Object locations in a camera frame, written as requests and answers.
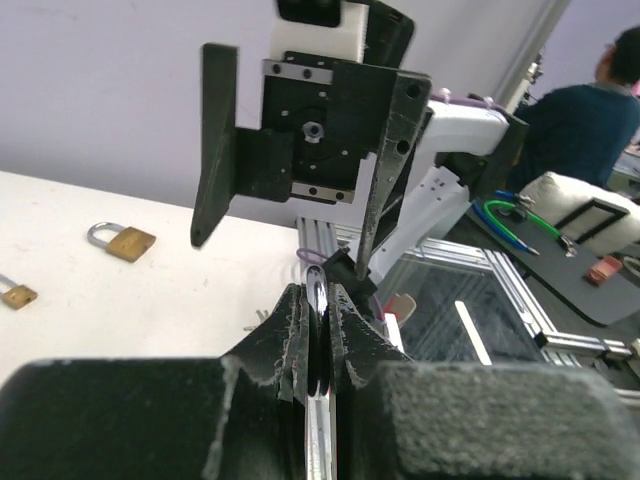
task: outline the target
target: dark green sweater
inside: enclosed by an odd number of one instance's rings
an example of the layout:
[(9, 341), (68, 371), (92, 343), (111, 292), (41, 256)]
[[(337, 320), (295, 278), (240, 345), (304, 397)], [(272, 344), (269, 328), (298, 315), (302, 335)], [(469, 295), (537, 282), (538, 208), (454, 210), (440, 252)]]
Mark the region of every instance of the dark green sweater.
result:
[(507, 188), (519, 192), (546, 172), (605, 187), (640, 128), (640, 103), (618, 86), (575, 85), (544, 96), (515, 116), (529, 133)]

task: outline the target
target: padlock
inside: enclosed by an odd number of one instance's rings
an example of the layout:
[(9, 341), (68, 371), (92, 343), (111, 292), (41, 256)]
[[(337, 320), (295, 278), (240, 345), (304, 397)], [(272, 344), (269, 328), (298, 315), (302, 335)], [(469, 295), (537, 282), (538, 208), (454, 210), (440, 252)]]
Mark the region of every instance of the padlock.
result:
[[(95, 236), (95, 233), (100, 230), (115, 232), (116, 236), (109, 242), (100, 240)], [(134, 227), (123, 227), (117, 223), (101, 222), (96, 223), (87, 231), (87, 240), (107, 253), (133, 263), (151, 248), (156, 241), (156, 237)]]
[(9, 288), (9, 290), (4, 292), (2, 297), (0, 297), (2, 298), (2, 302), (14, 310), (20, 310), (38, 298), (38, 294), (29, 287), (26, 285), (18, 285), (4, 275), (0, 275), (0, 284)]

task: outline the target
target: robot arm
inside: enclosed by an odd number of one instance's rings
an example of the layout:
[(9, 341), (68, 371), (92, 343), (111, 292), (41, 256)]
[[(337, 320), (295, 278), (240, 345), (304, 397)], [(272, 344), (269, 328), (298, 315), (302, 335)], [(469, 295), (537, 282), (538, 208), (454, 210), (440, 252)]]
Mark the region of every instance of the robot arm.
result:
[[(343, 273), (354, 274), (357, 284), (373, 270), (377, 284), (430, 226), (501, 184), (526, 125), (482, 102), (430, 100), (427, 75), (397, 69), (413, 22), (382, 2), (277, 5), (259, 130), (235, 126), (237, 50), (203, 47), (202, 172), (192, 244), (204, 244), (235, 195), (298, 198), (326, 208), (350, 203), (360, 163), (374, 154), (363, 233), (348, 254), (355, 264), (343, 265)], [(425, 168), (436, 153), (439, 160)], [(424, 178), (407, 195), (417, 172)], [(344, 275), (336, 280), (352, 283)]]
[[(430, 101), (429, 108), (434, 113), (416, 153), (414, 168), (437, 152), (490, 157), (509, 128), (507, 119), (494, 110), (436, 101)], [(369, 277), (375, 284), (384, 279), (404, 252), (476, 193), (470, 190), (473, 185), (465, 182), (468, 179), (464, 178), (464, 172), (457, 173), (444, 165), (433, 165), (407, 194), (396, 230), (379, 244), (369, 261)], [(354, 262), (360, 242), (358, 237), (347, 247)]]

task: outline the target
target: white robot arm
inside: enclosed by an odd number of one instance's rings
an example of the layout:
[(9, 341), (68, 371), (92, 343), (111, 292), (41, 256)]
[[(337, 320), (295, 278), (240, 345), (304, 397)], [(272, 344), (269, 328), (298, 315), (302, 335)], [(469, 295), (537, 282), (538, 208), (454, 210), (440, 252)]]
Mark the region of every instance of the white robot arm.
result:
[[(375, 284), (384, 279), (404, 252), (470, 199), (469, 187), (445, 166), (433, 164), (434, 155), (466, 152), (486, 157), (495, 151), (509, 127), (501, 113), (488, 108), (438, 101), (430, 101), (429, 108), (434, 113), (413, 163), (413, 170), (424, 176), (407, 194), (395, 231), (380, 243), (369, 261), (369, 276)], [(354, 261), (360, 241), (358, 237), (348, 246)]]

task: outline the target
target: glass panel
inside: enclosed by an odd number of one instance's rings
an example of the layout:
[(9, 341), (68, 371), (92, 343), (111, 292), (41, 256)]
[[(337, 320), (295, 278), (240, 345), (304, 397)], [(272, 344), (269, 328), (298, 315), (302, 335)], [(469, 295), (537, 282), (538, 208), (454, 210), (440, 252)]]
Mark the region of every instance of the glass panel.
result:
[[(480, 361), (473, 343), (477, 331), (492, 363), (544, 361), (490, 270), (405, 254), (380, 285), (382, 304), (396, 293), (409, 294), (417, 304), (400, 329), (405, 352), (415, 360)], [(465, 326), (466, 312), (471, 318)]]

